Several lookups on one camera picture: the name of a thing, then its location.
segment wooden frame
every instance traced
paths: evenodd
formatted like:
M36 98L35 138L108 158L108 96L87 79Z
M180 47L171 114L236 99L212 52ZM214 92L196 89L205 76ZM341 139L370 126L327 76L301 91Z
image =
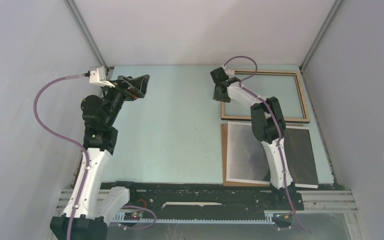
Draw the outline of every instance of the wooden frame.
M235 69L235 75L251 75L254 71L249 69ZM301 112L303 118L287 118L286 123L301 123L308 124L310 122L309 108L307 107L306 96L301 82L301 74L298 71L280 71L280 70L258 70L257 75L269 75L269 76L291 76L295 78L296 90L298 93L299 103L301 105ZM250 116L233 116L226 115L226 104L221 102L221 120L232 121L251 121Z

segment gray floor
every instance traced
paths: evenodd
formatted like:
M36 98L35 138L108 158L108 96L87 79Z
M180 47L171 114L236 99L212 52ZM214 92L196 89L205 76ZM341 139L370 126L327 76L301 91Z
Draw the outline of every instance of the gray floor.
M277 231L271 225L253 224L156 224L145 230L123 230L111 227L107 240L349 240L342 214L300 214L312 231Z

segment white wall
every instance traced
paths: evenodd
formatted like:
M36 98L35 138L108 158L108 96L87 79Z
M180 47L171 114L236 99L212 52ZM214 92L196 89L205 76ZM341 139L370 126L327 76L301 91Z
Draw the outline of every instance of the white wall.
M109 65L300 65L334 0L78 0ZM236 64L250 64L238 59Z
M44 239L80 150L36 123L33 100L53 79L98 63L64 1L0 0L0 239ZM78 141L87 78L57 83L39 100L52 129Z
M384 1L345 1L305 76L339 179L384 239Z

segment cable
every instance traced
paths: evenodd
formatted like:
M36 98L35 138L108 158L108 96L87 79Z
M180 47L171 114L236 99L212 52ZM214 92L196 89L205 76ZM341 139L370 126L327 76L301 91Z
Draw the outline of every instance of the cable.
M54 131L52 131L49 127L47 127L42 121L41 119L39 118L39 115L38 115L38 100L39 100L39 97L41 96L41 94L51 85L55 84L55 83L58 83L60 81L63 81L63 80L69 80L69 79L77 79L77 78L82 78L82 77L86 77L87 76L87 73L85 74L79 74L79 75L73 75L73 76L65 76L65 77L61 77L61 78L58 78L58 79L55 79L51 82L49 82L48 84L46 84L44 87L42 87L39 92L37 93L36 97L34 98L34 102L33 102L33 112L34 112L34 117L36 118L36 121L39 123L40 126L42 126L42 128L44 128L46 131L48 131L49 133L51 133L52 135L54 136L57 136L58 138L60 139L64 139L70 143L73 143L75 144L76 146L78 146L81 151L84 153L84 156L86 158L86 167L89 166L89 160L90 160L90 157L89 157L89 153L88 151L86 150L86 148L80 144L79 142L71 139L71 138L68 138L66 136L63 136L61 134L58 134ZM88 169L86 168L84 170L84 174L83 174L83 178L81 179L81 183L80 183L80 187L78 189L78 192L77 192L77 196L75 197L75 201L74 201L74 204L73 204L73 207L72 207L72 211L71 211L71 215L70 215L70 219L68 221L68 228L67 228L67 240L70 240L71 239L71 232L72 232L72 226L73 226L73 220L74 220L74 215L76 213L76 205L79 204L79 200L80 200L80 196L81 196L81 193L82 193L82 190L83 190L83 187L85 185L85 181L86 181L86 177L88 175Z
M301 219L298 217L297 215L297 211L295 210L295 207L293 205L293 202L292 202L292 199L291 199L291 196L289 194L289 190L288 190L288 187L287 187L287 182L286 182L286 178L287 178L287 175L286 175L286 164L285 164L285 159L284 159L284 155L282 153L282 149L281 149L281 140L283 138L282 136L282 132L281 132L281 128L279 127L279 124L278 124L278 121L276 120L276 117L275 115L273 114L273 111L272 109L270 108L269 104L266 102L265 99L263 99L262 97L258 96L255 92L249 90L248 88L246 88L245 86L241 85L241 83L247 79L250 79L251 77L253 77L256 73L257 73L257 70L258 70L258 67L257 67L257 63L250 57L248 56L234 56L232 57L231 59L227 60L227 62L224 64L224 66L226 66L226 64L228 62L230 62L231 60L235 59L235 58L245 58L245 59L249 59L251 60L254 64L255 64L255 71L254 71L254 74L252 74L251 76L248 76L244 79L242 79L240 82L239 82L239 87L241 89L243 89L245 92L249 93L251 96L253 96L254 98L257 98L258 100L260 100L264 105L265 107L268 109L268 112L270 113L271 115L271 118L273 119L273 122L274 122L274 125L276 127L276 130L277 130L277 134L279 135L279 138L277 139L277 143L276 143L276 147L277 149L279 150L279 154L280 154L280 159L281 159L281 162L282 162L282 168L283 168L283 184L284 184L284 188L286 190L286 196L287 196L287 200L289 201L289 205L290 205L290 208L292 209L293 211L293 215L295 215L296 217L296 220L298 221L298 223L301 225L301 228L302 230L306 231L307 233L309 234L312 234L312 232L310 230L308 230L304 224L301 222Z
M133 206L133 205L124 205L122 207L122 209L139 209L139 210L142 210L142 211L147 211L148 213L152 214L153 221L150 224L148 224L146 226L141 226L141 227L125 226L125 225L123 225L121 223L110 224L108 227L123 226L125 229L142 230L142 229L147 229L147 228L151 227L157 221L157 215L155 214L155 212L153 212L150 209L147 209L147 208L144 208L144 207L141 207L141 206Z
M243 81L245 81L245 80L247 80L247 79L250 79L250 78L254 77L254 76L257 74L257 71L258 71L258 65L257 65L256 61L254 61L254 59L250 58L249 56L234 56L234 57L232 57L231 59L227 60L227 61L223 64L223 67L226 67L226 65L227 65L230 61L232 61L233 59L248 59L248 60L251 60L251 62L255 65L255 71L254 71L251 75L249 75L249 76L247 76L247 77L244 77L242 80L239 81L239 87L242 88L242 82L243 82Z

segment gray wall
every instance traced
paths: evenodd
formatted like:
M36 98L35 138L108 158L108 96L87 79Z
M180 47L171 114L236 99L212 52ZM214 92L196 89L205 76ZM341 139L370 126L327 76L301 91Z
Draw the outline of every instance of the gray wall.
M79 159L36 123L37 91L97 64L64 1L0 0L0 239L45 239ZM80 102L98 93L87 81L57 83L39 100L43 121L79 141Z
M384 239L384 1L345 1L305 76L339 179Z

